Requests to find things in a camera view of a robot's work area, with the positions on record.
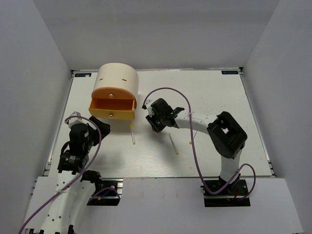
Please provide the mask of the orange organizer drawer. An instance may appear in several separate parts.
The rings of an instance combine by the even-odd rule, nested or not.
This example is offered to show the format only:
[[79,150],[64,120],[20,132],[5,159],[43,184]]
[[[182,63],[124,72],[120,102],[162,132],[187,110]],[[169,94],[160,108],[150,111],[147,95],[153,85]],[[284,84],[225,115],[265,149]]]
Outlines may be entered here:
[[107,99],[111,97],[115,99],[136,99],[130,91],[118,87],[100,87],[94,89],[91,97],[97,99]]

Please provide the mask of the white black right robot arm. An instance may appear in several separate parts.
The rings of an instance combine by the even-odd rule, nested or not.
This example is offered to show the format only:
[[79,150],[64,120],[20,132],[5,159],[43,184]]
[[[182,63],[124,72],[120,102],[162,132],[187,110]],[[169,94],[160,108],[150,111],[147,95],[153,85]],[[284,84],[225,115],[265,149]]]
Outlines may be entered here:
[[225,111],[219,115],[190,113],[182,107],[173,109],[162,98],[156,101],[148,99],[142,108],[148,111],[146,119],[152,130],[157,133],[165,127],[173,127],[207,134],[221,155],[219,175],[221,191],[230,195],[237,190],[240,155],[248,137],[230,113]]

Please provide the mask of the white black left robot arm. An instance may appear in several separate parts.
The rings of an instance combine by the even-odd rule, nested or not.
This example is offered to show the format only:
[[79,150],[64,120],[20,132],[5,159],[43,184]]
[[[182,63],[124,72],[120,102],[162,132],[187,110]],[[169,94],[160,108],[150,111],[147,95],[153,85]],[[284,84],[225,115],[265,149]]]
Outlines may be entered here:
[[69,141],[60,153],[57,167],[56,197],[51,201],[47,217],[40,228],[41,234],[73,234],[82,213],[91,198],[103,189],[100,172],[89,170],[92,147],[100,147],[109,135],[110,125],[94,116],[68,117]]

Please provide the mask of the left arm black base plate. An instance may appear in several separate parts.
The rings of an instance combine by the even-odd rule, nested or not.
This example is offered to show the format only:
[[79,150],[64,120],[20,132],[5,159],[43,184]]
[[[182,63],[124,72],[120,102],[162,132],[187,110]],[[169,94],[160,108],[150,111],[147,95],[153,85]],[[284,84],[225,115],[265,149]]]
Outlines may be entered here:
[[117,206],[121,200],[123,178],[102,178],[87,206]]

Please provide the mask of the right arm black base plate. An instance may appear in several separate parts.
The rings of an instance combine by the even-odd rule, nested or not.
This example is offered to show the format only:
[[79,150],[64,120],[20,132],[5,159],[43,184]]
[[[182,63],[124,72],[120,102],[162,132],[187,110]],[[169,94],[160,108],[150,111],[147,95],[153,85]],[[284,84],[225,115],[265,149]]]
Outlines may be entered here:
[[203,185],[200,187],[203,190],[205,207],[250,207],[251,205],[247,196],[249,192],[247,183],[244,179],[237,179],[234,185],[228,185],[216,195],[210,194]]

